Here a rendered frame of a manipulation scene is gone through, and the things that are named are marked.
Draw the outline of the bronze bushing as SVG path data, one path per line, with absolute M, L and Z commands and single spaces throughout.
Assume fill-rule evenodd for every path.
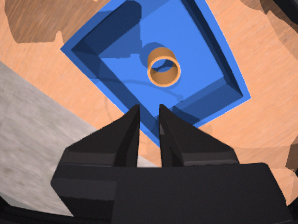
M 172 60 L 174 62 L 172 68 L 166 72 L 157 72 L 153 70 L 151 66 L 160 59 Z M 175 54 L 165 47 L 156 48 L 149 54 L 147 60 L 147 70 L 150 81 L 160 87 L 167 87 L 174 84 L 178 80 L 181 72 Z

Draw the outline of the blue tray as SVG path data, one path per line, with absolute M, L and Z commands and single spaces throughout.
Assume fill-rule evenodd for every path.
M 181 70 L 167 87 L 148 77 L 159 47 Z M 198 128 L 251 99 L 205 0 L 111 0 L 60 50 L 121 112 L 139 104 L 140 130 L 159 148 L 159 104 Z

